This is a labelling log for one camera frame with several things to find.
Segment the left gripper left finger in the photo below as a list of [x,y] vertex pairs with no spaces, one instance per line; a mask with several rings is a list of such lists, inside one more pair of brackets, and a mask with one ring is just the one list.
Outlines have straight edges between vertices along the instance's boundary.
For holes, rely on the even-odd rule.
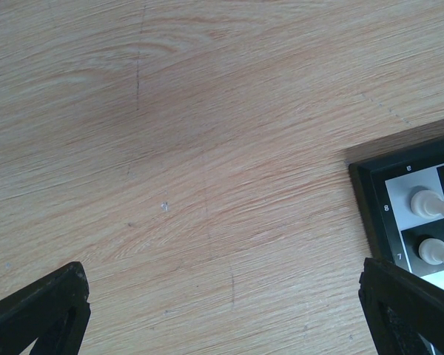
[[74,261],[0,300],[0,354],[77,354],[90,319],[84,267]]

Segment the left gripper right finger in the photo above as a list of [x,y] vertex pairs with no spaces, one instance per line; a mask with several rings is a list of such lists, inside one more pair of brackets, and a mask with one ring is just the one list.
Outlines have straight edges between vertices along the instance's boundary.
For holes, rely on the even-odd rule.
[[385,260],[366,258],[358,291],[378,354],[444,354],[444,290]]

